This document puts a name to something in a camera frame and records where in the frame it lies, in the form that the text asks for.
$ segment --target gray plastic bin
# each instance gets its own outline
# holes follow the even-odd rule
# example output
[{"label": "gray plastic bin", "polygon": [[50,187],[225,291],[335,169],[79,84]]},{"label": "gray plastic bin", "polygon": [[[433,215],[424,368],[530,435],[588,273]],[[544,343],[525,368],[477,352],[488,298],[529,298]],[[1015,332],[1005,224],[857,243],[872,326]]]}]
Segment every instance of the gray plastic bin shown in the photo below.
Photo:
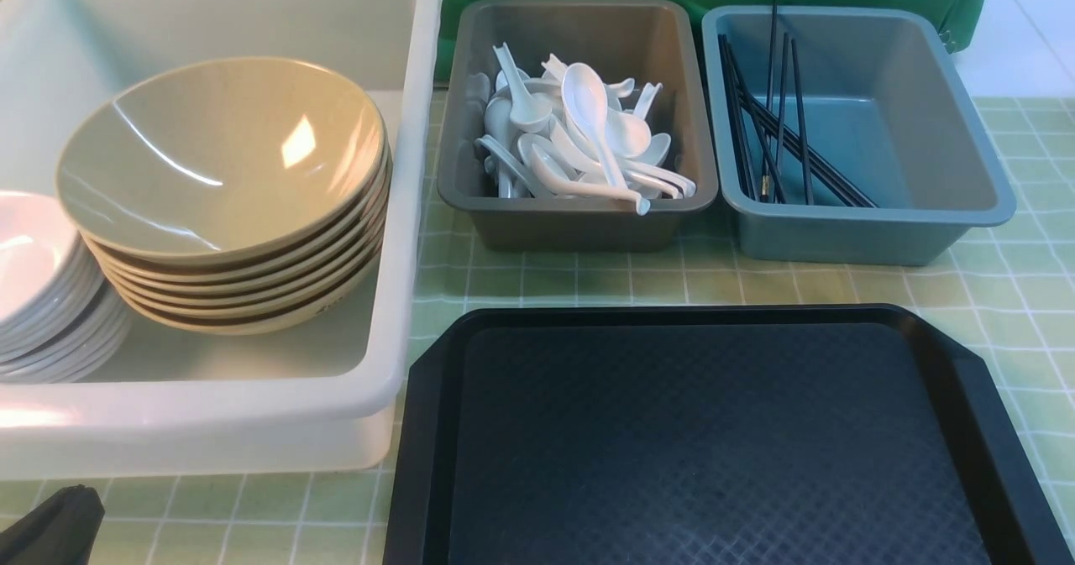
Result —
[{"label": "gray plastic bin", "polygon": [[[751,93],[764,101],[770,14],[769,6],[721,6],[702,19],[717,166],[745,255],[926,265],[968,229],[1012,217],[1007,177],[932,26],[890,10],[783,6],[778,19],[799,42],[811,147],[879,208],[841,205],[816,179],[816,205],[803,205],[802,166],[790,151],[780,168],[788,204],[746,198],[717,37],[728,34]],[[790,69],[788,75],[787,126],[798,132]],[[757,141],[750,148],[757,170]]]},{"label": "gray plastic bin", "polygon": [[[500,199],[474,141],[483,106],[468,101],[468,75],[496,75],[492,46],[507,42],[519,68],[541,75],[554,53],[585,61],[607,83],[634,76],[664,83],[650,114],[669,132],[665,168],[698,183],[680,201],[659,199],[645,217],[627,202],[596,198]],[[718,191],[705,96],[687,13],[665,0],[483,0],[463,11],[439,151],[438,190],[469,213],[486,247],[502,251],[647,251],[673,240],[688,214],[707,208]]]}]

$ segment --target stack of white bowls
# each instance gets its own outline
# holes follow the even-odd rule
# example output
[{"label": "stack of white bowls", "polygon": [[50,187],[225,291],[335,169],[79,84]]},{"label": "stack of white bowls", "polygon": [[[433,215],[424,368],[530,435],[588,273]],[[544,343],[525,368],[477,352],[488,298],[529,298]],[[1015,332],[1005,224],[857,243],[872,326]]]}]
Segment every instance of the stack of white bowls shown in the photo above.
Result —
[{"label": "stack of white bowls", "polygon": [[0,191],[0,382],[78,380],[130,321],[58,202]]}]

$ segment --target plastic bin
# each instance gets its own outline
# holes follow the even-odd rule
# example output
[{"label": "plastic bin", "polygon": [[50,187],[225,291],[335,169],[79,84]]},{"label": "plastic bin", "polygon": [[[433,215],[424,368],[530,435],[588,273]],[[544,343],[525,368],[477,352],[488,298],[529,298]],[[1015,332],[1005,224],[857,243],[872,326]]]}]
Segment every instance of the plastic bin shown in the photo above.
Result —
[{"label": "plastic bin", "polygon": [[395,155],[376,275],[316,320],[206,336],[139,319],[84,382],[0,386],[0,479],[357,468],[404,374],[441,0],[2,0],[0,189],[53,193],[83,118],[157,72],[298,57],[373,96]]},{"label": "plastic bin", "polygon": [[[467,100],[476,72],[494,76],[492,46],[507,42],[519,68],[541,75],[554,53],[585,61],[606,83],[633,76],[664,83],[650,114],[654,132],[669,132],[665,168],[698,183],[680,201],[660,199],[639,217],[625,202],[604,199],[500,199],[474,141],[484,108]],[[440,146],[438,189],[453,208],[469,213],[486,247],[501,251],[647,251],[673,240],[688,214],[716,199],[717,171],[705,98],[687,13],[665,0],[484,0],[469,5],[459,26]]]},{"label": "plastic bin", "polygon": [[[783,6],[778,19],[799,44],[811,147],[878,208],[841,205],[817,182],[816,205],[803,205],[802,166],[787,151],[780,175],[788,204],[746,198],[717,37],[727,34],[749,90],[763,101],[771,11],[721,6],[702,21],[723,197],[736,213],[746,256],[926,265],[968,229],[1012,217],[1012,188],[941,40],[926,19],[891,10]],[[787,110],[787,126],[798,132],[791,83]],[[757,174],[757,141],[750,148]]]}]

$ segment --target white plastic spoon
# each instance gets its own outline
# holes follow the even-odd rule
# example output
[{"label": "white plastic spoon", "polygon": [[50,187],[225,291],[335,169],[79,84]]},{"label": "white plastic spoon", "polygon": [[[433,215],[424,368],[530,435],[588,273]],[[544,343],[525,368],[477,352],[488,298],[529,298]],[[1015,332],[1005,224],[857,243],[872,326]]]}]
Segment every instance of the white plastic spoon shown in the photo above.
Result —
[{"label": "white plastic spoon", "polygon": [[545,153],[544,148],[530,141],[528,135],[519,136],[519,144],[524,148],[522,151],[528,154],[527,160],[534,175],[538,175],[541,183],[544,183],[545,187],[554,193],[620,199],[620,201],[633,202],[634,212],[639,216],[649,213],[649,201],[642,198],[639,191],[629,190],[627,187],[594,186],[590,183],[568,182],[567,178],[553,171],[557,166],[556,162],[548,156],[548,153]]},{"label": "white plastic spoon", "polygon": [[608,93],[601,76],[586,63],[572,63],[563,74],[563,113],[569,122],[574,121],[583,135],[597,147],[598,160],[605,182],[612,187],[627,190],[624,172],[616,162],[605,130],[608,121]]},{"label": "white plastic spoon", "polygon": [[646,83],[645,87],[642,87],[642,95],[639,95],[639,101],[634,103],[634,110],[631,114],[634,117],[641,117],[642,120],[646,120],[649,115],[649,108],[654,105],[654,98],[657,98],[657,93],[660,93],[663,84],[657,83]]},{"label": "white plastic spoon", "polygon": [[[578,147],[586,151],[587,156],[597,158],[597,149],[593,147],[592,141],[582,132],[580,126],[569,121],[568,132],[571,133]],[[642,156],[642,151],[646,151],[650,141],[653,141],[649,125],[646,125],[645,120],[633,117],[631,114],[618,113],[615,110],[608,110],[605,137],[614,155],[621,157]]]},{"label": "white plastic spoon", "polygon": [[649,147],[642,151],[642,156],[632,157],[631,162],[645,163],[648,166],[660,166],[669,156],[669,148],[672,147],[672,135],[668,132],[658,132],[649,141]]},{"label": "white plastic spoon", "polygon": [[[513,134],[517,132],[508,118],[511,113],[512,102],[508,99],[502,98],[496,98],[489,102],[489,106],[485,110],[485,132],[504,145],[507,151],[511,151],[512,148]],[[512,198],[514,193],[514,189],[512,189],[512,175],[503,163],[499,164],[496,179],[500,198]]]},{"label": "white plastic spoon", "polygon": [[[563,83],[563,75],[568,72],[568,63],[564,63],[557,56],[549,53],[548,61],[542,61],[541,67],[545,68],[545,74],[542,74],[542,78],[554,78],[557,83]],[[614,99],[627,98],[627,96],[634,91],[634,79],[627,78],[620,81],[620,83],[605,84],[605,88]],[[616,110],[622,110],[618,101],[610,101],[608,103],[610,106],[615,106]]]},{"label": "white plastic spoon", "polygon": [[546,189],[544,184],[534,177],[533,172],[524,166],[515,156],[512,156],[511,151],[504,148],[504,145],[500,145],[499,141],[489,135],[484,135],[479,136],[474,143],[489,149],[490,155],[496,157],[497,162],[505,164],[507,170],[512,172],[512,175],[515,175],[515,178],[518,178],[522,183],[522,187],[530,190],[530,193],[534,194],[534,198],[553,198],[553,191]]},{"label": "white plastic spoon", "polygon": [[[527,87],[527,91],[530,95],[546,93],[551,95],[554,98],[559,98],[560,96],[560,83],[556,79],[547,78],[527,78],[522,81],[522,86]],[[512,87],[506,86],[503,88],[497,88],[496,93],[492,95],[493,98],[512,98]]]},{"label": "white plastic spoon", "polygon": [[[568,131],[563,129],[563,126],[559,121],[553,121],[551,129],[549,130],[551,141],[548,141],[549,145],[553,145],[555,151],[559,153],[559,156],[553,156],[554,160],[563,160],[564,163],[571,164],[574,170],[584,172],[587,175],[599,175],[601,174],[601,164],[594,159],[590,159],[587,155],[584,155],[582,149],[577,148],[571,136],[568,135]],[[630,179],[630,182],[637,183],[639,186],[647,187],[649,190],[657,190],[657,195],[660,193],[669,194],[672,199],[683,199],[683,191],[676,189],[671,183],[661,182],[660,178],[649,177],[645,175],[644,172],[631,171],[625,168],[624,177]]]},{"label": "white plastic spoon", "polygon": [[[516,69],[518,69],[519,78],[522,79],[530,78],[530,74],[527,74],[527,71],[525,69],[522,68],[516,68]],[[501,88],[507,86],[507,76],[504,75],[504,71],[497,72],[497,81],[494,84],[496,84],[496,90],[500,90]]]},{"label": "white plastic spoon", "polygon": [[512,59],[507,44],[493,46],[492,49],[497,54],[497,60],[500,61],[500,68],[503,69],[504,76],[507,78],[507,87],[512,91],[512,113],[510,115],[512,125],[518,126],[522,132],[540,132],[540,130],[545,129],[545,126],[548,126],[549,116],[553,115],[553,108],[548,102],[534,99],[533,95],[530,95],[530,91],[524,86],[522,78],[519,78],[519,69],[515,67],[515,60]]},{"label": "white plastic spoon", "polygon": [[481,102],[482,105],[486,105],[489,102],[489,90],[491,90],[491,86],[488,75],[477,72],[477,74],[467,76],[468,101]]}]

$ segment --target black tray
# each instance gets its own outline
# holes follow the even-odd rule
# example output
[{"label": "black tray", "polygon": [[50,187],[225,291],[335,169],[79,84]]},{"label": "black tray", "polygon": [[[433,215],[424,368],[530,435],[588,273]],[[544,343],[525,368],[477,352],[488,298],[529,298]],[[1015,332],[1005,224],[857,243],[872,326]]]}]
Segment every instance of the black tray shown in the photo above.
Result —
[{"label": "black tray", "polygon": [[411,370],[388,565],[1072,562],[906,309],[485,309]]}]

